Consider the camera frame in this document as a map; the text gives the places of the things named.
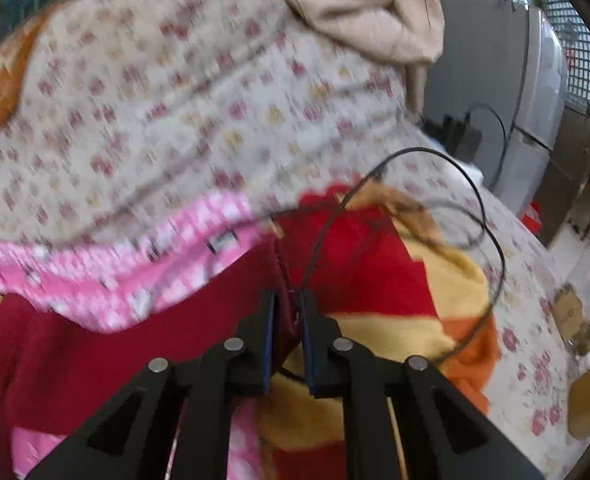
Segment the dark red sweater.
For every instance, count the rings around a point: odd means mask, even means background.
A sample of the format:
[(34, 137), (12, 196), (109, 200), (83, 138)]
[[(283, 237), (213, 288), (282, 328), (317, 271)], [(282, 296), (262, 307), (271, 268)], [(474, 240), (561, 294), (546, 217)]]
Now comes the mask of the dark red sweater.
[(120, 332), (86, 330), (0, 299), (0, 479), (14, 476), (13, 429), (70, 434), (152, 359), (195, 359), (233, 334), (266, 290), (286, 292), (282, 244), (265, 240), (192, 296)]

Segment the red yellow fleece blanket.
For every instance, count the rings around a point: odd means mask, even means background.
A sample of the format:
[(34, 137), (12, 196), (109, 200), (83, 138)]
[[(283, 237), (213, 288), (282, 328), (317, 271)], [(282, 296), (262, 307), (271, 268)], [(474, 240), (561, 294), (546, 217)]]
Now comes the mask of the red yellow fleece blanket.
[[(496, 325), (481, 318), (487, 278), (465, 252), (415, 240), (441, 235), (411, 197), (368, 182), (332, 221), (315, 272), (304, 279), (312, 247), (347, 191), (335, 185), (305, 194), (299, 202), (312, 211), (279, 221), (289, 281), (311, 289), (320, 313), (376, 356), (398, 362), (412, 354), (447, 356), (440, 370), (487, 412), (484, 388), (499, 359)], [(345, 478), (341, 402), (316, 400), (304, 385), (275, 375), (258, 404), (257, 431), (267, 478)]]

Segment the pink penguin blanket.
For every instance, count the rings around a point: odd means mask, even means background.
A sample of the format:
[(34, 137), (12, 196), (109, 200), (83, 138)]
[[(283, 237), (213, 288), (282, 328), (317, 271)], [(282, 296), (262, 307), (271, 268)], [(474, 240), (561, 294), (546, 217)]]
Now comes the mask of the pink penguin blanket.
[[(187, 299), (271, 237), (248, 222), (247, 199), (214, 192), (138, 240), (49, 250), (0, 243), (0, 299), (18, 295), (91, 332), (128, 330)], [(14, 476), (45, 456), (50, 436), (15, 428)]]

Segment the black power adapter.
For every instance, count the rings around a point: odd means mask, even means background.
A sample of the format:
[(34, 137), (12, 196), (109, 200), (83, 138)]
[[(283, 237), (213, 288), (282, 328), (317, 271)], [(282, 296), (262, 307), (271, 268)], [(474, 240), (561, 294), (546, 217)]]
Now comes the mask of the black power adapter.
[(482, 133), (468, 120), (446, 115), (441, 124), (423, 120), (423, 131), (446, 152), (461, 162), (473, 162), (481, 146)]

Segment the floral quilt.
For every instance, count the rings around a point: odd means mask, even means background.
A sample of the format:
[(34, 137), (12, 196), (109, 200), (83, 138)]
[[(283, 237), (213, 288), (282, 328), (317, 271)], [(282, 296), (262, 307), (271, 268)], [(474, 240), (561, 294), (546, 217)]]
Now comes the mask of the floral quilt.
[(138, 240), (214, 192), (281, 242), (299, 202), (368, 182), (408, 195), (484, 272), (499, 359), (485, 414), (548, 479), (581, 452), (552, 315), (552, 260), (411, 122), (399, 68), (324, 37), (285, 0), (66, 0), (35, 41), (18, 106), (0, 126), (0, 243), (49, 250)]

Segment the grey refrigerator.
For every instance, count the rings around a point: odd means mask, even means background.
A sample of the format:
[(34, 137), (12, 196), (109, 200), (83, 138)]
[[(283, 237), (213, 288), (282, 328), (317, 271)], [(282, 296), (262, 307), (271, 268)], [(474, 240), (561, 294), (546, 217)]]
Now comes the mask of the grey refrigerator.
[(534, 198), (552, 155), (567, 68), (537, 6), (510, 0), (440, 0), (444, 51), (429, 69), (427, 120), (467, 119), (480, 131), (473, 158), (484, 184), (513, 214)]

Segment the orange checkered cushion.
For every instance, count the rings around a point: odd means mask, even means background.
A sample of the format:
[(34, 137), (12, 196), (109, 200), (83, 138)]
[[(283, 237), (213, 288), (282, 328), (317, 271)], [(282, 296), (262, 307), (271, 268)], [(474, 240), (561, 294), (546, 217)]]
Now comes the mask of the orange checkered cushion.
[(39, 12), (18, 26), (0, 44), (0, 126), (9, 119), (18, 106), (30, 54), (51, 13), (51, 9)]

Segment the beige curtain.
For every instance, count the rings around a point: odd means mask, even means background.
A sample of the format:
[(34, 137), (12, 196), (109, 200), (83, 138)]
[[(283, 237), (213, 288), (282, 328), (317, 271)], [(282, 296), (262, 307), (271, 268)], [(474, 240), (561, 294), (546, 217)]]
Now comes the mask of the beige curtain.
[(429, 67), (444, 49), (439, 0), (286, 0), (317, 32), (400, 68), (407, 110), (420, 117)]

